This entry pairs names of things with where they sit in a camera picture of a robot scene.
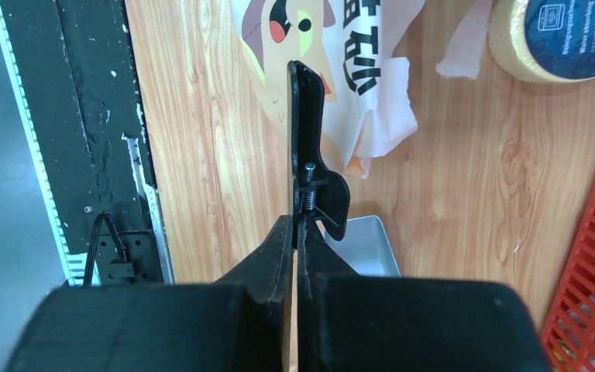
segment black cable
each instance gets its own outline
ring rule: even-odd
[[[115,242],[115,250],[117,251],[120,260],[127,262],[128,257],[124,249],[124,245],[119,238],[115,223],[111,215],[108,213],[100,213],[92,225],[92,234],[90,235],[90,244],[88,245],[88,255],[85,258],[85,272],[83,274],[83,287],[90,287],[92,285],[92,273],[95,271],[95,261],[97,259],[97,248],[99,243],[99,233],[101,232],[101,225],[106,222],[108,232]]]

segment cartoon face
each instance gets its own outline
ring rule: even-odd
[[[270,121],[284,133],[289,60],[300,60],[320,74],[325,99],[336,100],[322,43],[323,29],[334,24],[328,0],[251,0],[247,6],[240,30],[254,90]]]

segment cartoon eye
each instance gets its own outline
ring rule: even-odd
[[[298,10],[297,18],[300,19],[297,29],[300,30],[300,57],[302,57],[307,53],[314,40],[314,30],[311,27],[311,16],[308,13]]]
[[[277,0],[270,9],[270,36],[275,43],[281,43],[290,29],[291,23],[286,17],[286,0]]]

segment wood grain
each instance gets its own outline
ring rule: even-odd
[[[475,81],[437,75],[471,2],[427,2],[396,49],[420,129],[348,180],[350,217],[382,218],[404,275],[509,284],[539,326],[595,177],[595,80],[522,83],[488,51]],[[127,9],[174,273],[213,281],[286,212],[286,143],[253,95],[229,0]]]

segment crumpled plastic bag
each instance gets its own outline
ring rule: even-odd
[[[234,24],[257,98],[286,133],[289,60],[325,83],[321,152],[325,164],[366,178],[418,128],[408,97],[409,61],[391,57],[425,0],[231,0]],[[443,10],[447,5],[440,4]],[[437,71],[476,78],[492,0],[476,0]]]

